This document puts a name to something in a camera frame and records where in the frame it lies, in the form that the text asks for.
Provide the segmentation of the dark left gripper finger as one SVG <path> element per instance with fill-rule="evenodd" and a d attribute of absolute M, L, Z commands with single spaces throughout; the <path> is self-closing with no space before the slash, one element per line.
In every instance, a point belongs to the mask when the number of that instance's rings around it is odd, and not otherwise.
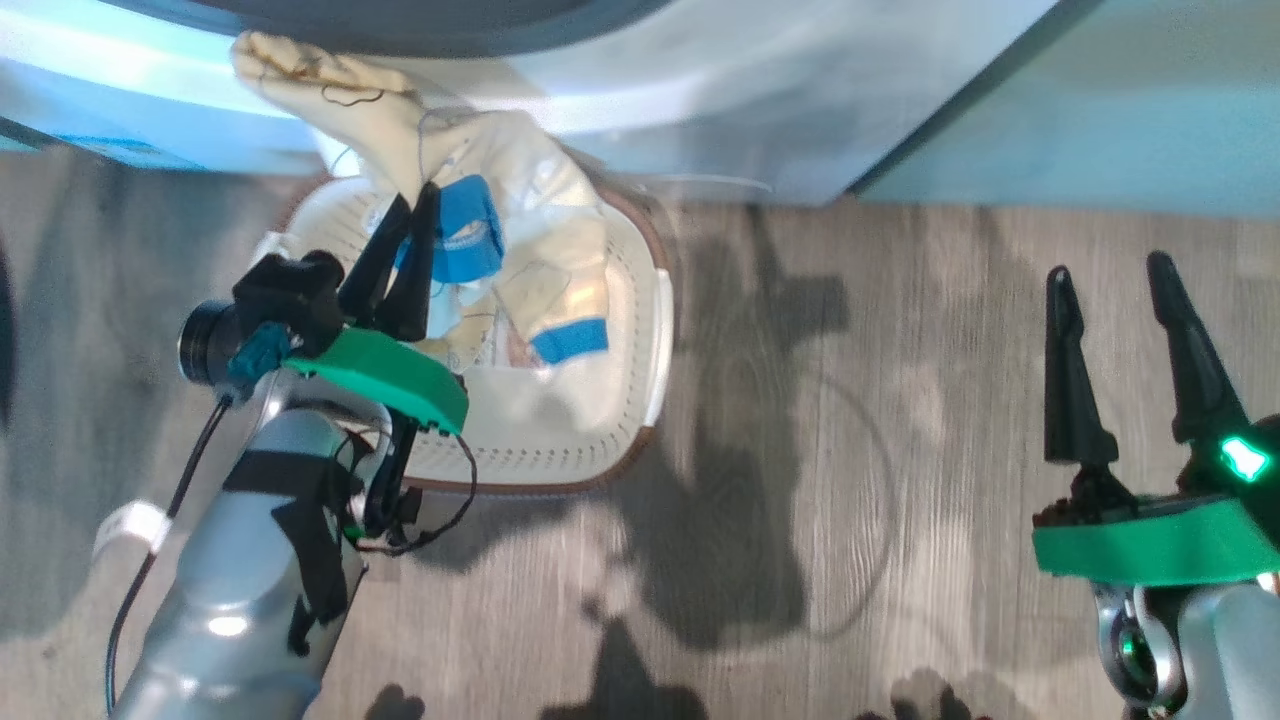
<path fill-rule="evenodd" d="M 419 342 L 426 336 L 439 217 L 440 188 L 426 183 L 410 213 L 403 252 L 385 296 L 385 333 L 402 342 Z"/>
<path fill-rule="evenodd" d="M 370 327 L 387 293 L 396 259 L 410 233 L 412 209 L 394 196 L 340 286 L 340 309 L 351 325 Z"/>

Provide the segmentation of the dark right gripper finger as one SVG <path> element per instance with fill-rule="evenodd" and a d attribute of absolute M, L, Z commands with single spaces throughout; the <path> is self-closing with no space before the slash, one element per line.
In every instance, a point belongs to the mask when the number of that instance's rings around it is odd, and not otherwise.
<path fill-rule="evenodd" d="M 1179 445 L 1216 445 L 1251 420 L 1172 258 L 1151 252 L 1146 264 L 1155 316 L 1167 337 L 1172 437 Z"/>
<path fill-rule="evenodd" d="M 1044 459 L 1052 464 L 1106 466 L 1117 441 L 1105 429 L 1082 350 L 1084 320 L 1066 266 L 1046 278 Z"/>

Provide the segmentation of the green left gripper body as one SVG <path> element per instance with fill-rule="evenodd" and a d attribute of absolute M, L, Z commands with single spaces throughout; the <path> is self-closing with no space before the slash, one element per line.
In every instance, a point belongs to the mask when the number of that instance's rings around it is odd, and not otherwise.
<path fill-rule="evenodd" d="M 415 539 L 406 534 L 421 503 L 420 489 L 408 489 L 404 473 L 420 430 L 456 439 L 462 454 L 468 445 L 462 429 L 468 396 L 458 375 L 445 365 L 376 331 L 347 328 L 316 357 L 294 351 L 285 366 L 301 375 L 317 375 L 361 398 L 383 406 L 390 418 L 381 433 L 380 462 L 367 484 L 360 530 L 361 546 L 385 538 L 389 546 L 426 546 L 453 529 L 468 511 L 462 502 L 442 527 Z"/>

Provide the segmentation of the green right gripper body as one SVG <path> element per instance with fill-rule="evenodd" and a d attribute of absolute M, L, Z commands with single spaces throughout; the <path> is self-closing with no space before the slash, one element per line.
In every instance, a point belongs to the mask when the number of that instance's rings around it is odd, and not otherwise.
<path fill-rule="evenodd" d="M 1151 502 L 1140 518 L 1036 528 L 1039 570 L 1139 587 L 1280 574 L 1280 415 L 1225 439 L 1210 474 L 1220 492 Z"/>

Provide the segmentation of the cream garment with blue collar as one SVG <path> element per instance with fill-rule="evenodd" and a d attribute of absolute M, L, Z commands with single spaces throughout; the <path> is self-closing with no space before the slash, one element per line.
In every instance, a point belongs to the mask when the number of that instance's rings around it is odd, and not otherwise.
<path fill-rule="evenodd" d="M 344 145 L 379 210 L 439 188 L 420 351 L 461 372 L 495 359 L 497 331 L 545 365 L 608 350 L 602 199 L 529 115 L 447 111 L 399 70 L 257 31 L 239 35 L 232 63 L 262 100 Z"/>

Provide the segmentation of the white front-load washing machine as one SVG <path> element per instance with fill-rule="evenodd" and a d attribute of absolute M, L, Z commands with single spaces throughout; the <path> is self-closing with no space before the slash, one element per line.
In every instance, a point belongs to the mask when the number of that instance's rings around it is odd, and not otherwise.
<path fill-rule="evenodd" d="M 1060 0 L 0 0 L 0 120 L 120 129 L 223 173 L 357 169 L 248 91 L 246 29 L 529 114 L 641 190 L 822 205 Z"/>

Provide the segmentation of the white laundry basket brown rim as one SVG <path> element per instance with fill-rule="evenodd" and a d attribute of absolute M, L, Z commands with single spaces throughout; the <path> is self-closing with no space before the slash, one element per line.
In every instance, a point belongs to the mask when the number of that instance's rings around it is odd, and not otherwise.
<path fill-rule="evenodd" d="M 607 351 L 544 363 L 493 299 L 419 348 L 461 373 L 463 439 L 419 434 L 411 486 L 483 493 L 568 493 L 622 471 L 653 437 L 669 378 L 675 300 L 660 236 L 630 196 L 596 182 L 608 229 Z"/>

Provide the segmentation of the pale green cabinet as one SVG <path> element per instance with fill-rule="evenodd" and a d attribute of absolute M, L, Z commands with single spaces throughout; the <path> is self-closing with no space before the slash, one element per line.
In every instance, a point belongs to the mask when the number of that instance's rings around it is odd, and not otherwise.
<path fill-rule="evenodd" d="M 1280 0 L 1061 0 L 852 193 L 1280 219 Z"/>

